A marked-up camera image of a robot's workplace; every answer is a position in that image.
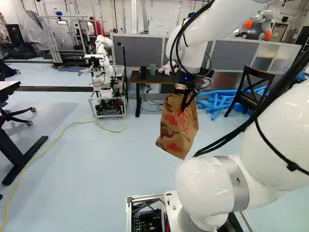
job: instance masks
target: stuffed animal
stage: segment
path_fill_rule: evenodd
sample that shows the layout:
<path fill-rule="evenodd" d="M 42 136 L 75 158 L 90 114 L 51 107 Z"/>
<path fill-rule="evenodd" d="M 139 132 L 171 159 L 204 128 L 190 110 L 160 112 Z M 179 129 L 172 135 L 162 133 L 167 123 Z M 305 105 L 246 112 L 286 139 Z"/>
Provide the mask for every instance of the stuffed animal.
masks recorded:
<path fill-rule="evenodd" d="M 174 67 L 174 71 L 177 72 L 178 68 L 176 66 L 176 62 L 172 60 L 172 65 Z M 158 70 L 159 73 L 163 73 L 166 76 L 170 75 L 170 72 L 172 71 L 172 68 L 170 67 L 170 62 L 168 62 L 166 65 L 163 65 L 161 69 Z"/>

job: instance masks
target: brown paper bag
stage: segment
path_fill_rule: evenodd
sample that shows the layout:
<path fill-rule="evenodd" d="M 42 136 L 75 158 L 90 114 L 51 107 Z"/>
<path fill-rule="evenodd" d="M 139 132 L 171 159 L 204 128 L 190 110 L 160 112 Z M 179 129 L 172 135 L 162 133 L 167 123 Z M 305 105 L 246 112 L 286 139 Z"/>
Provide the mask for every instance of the brown paper bag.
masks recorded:
<path fill-rule="evenodd" d="M 183 94 L 165 97 L 161 116 L 160 136 L 156 145 L 170 154 L 184 159 L 198 131 L 197 106 L 195 99 L 182 112 Z"/>

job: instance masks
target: wooden chair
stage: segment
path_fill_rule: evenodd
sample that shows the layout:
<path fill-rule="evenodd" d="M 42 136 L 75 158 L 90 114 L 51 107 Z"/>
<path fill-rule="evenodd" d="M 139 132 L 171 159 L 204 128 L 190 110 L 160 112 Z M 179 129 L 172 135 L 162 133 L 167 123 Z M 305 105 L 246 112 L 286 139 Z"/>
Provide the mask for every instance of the wooden chair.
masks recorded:
<path fill-rule="evenodd" d="M 250 76 L 260 78 L 261 80 L 252 84 L 252 80 L 251 80 Z M 269 90 L 269 87 L 270 87 L 272 81 L 274 80 L 274 77 L 275 77 L 274 74 L 262 72 L 262 71 L 259 71 L 259 70 L 252 69 L 248 66 L 245 66 L 244 69 L 243 69 L 241 81 L 240 81 L 239 87 L 237 89 L 235 98 L 234 98 L 232 104 L 230 105 L 230 107 L 228 108 L 227 112 L 225 113 L 224 117 L 227 117 L 229 115 L 229 113 L 232 111 L 232 109 L 234 108 L 234 106 L 237 102 L 244 105 L 245 109 L 243 110 L 243 114 L 245 114 L 248 109 L 255 111 L 257 109 L 257 107 L 265 99 L 266 94 Z M 246 87 L 245 89 L 243 89 L 243 85 L 244 85 L 244 82 L 245 82 L 246 79 L 248 81 L 249 86 Z M 254 93 L 254 87 L 256 87 L 257 85 L 260 85 L 260 84 L 262 84 L 263 82 L 266 82 L 266 81 L 268 81 L 268 84 L 266 86 L 266 89 L 265 89 L 263 95 L 259 95 L 257 93 Z"/>

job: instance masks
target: yellow cable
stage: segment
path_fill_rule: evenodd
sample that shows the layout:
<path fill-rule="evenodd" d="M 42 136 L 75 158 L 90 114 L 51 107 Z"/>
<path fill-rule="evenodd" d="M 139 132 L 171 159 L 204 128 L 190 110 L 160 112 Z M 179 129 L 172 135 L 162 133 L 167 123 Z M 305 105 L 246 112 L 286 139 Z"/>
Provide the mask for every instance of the yellow cable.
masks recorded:
<path fill-rule="evenodd" d="M 44 156 L 44 155 L 48 152 L 48 150 L 49 150 L 50 148 L 52 148 L 52 146 L 61 138 L 61 136 L 64 134 L 64 132 L 65 132 L 68 128 L 70 128 L 72 125 L 74 125 L 74 124 L 86 124 L 86 123 L 94 122 L 94 123 L 96 123 L 101 129 L 103 129 L 103 130 L 110 131 L 110 132 L 113 132 L 113 133 L 121 133 L 121 132 L 124 132 L 124 131 L 127 129 L 127 122 L 126 122 L 126 117 L 125 117 L 125 115 L 124 115 L 124 112 L 123 112 L 123 110 L 122 110 L 122 107 L 121 107 L 121 114 L 122 114 L 122 116 L 124 117 L 125 127 L 124 127 L 122 130 L 120 130 L 120 131 L 116 131 L 116 130 L 114 131 L 114 130 L 111 130 L 111 129 L 104 128 L 104 127 L 102 127 L 102 126 L 99 124 L 99 122 L 98 122 L 97 120 L 86 121 L 86 122 L 73 122 L 73 123 L 69 124 L 69 125 L 60 133 L 60 135 L 52 141 L 52 143 L 49 145 L 49 147 L 48 147 L 42 154 L 40 154 L 40 155 L 38 155 L 38 156 L 32 158 L 32 159 L 26 164 L 26 166 L 23 168 L 23 170 L 20 172 L 19 179 L 18 179 L 16 185 L 14 186 L 14 188 L 13 188 L 13 190 L 12 190 L 10 196 L 9 196 L 9 199 L 8 199 L 8 201 L 7 201 L 7 203 L 6 203 L 6 207 L 5 207 L 4 220 L 3 220 L 2 226 L 0 227 L 0 232 L 3 232 L 3 228 L 4 228 L 5 224 L 6 224 L 7 219 L 8 219 L 9 207 L 10 207 L 11 199 L 12 199 L 14 193 L 16 192 L 16 190 L 17 190 L 17 188 L 18 188 L 18 186 L 19 186 L 19 184 L 20 184 L 20 182 L 21 182 L 21 180 L 22 180 L 22 178 L 23 178 L 23 176 L 24 176 L 24 174 L 25 174 L 25 172 L 26 172 L 26 170 L 28 169 L 29 166 L 31 166 L 31 165 L 34 164 L 39 158 L 41 158 L 42 156 Z"/>

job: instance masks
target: cup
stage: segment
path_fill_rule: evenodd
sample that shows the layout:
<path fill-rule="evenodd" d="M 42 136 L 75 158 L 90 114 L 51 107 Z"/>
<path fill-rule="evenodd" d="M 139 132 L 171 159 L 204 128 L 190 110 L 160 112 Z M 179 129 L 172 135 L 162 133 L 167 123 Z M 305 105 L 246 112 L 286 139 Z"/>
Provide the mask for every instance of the cup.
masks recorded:
<path fill-rule="evenodd" d="M 155 64 L 150 64 L 149 68 L 150 68 L 150 76 L 154 76 L 154 74 L 155 74 Z"/>

